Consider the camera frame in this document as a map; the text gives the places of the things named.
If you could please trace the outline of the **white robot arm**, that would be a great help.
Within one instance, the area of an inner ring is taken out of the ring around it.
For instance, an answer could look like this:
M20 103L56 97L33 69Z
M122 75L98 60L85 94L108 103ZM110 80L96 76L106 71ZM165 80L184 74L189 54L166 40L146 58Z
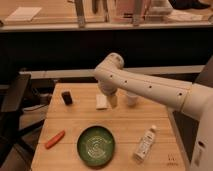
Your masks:
M213 171L213 56L195 82L150 75L123 69L124 59L110 53L94 69L100 91L113 105L118 88L156 101L199 122L189 171Z

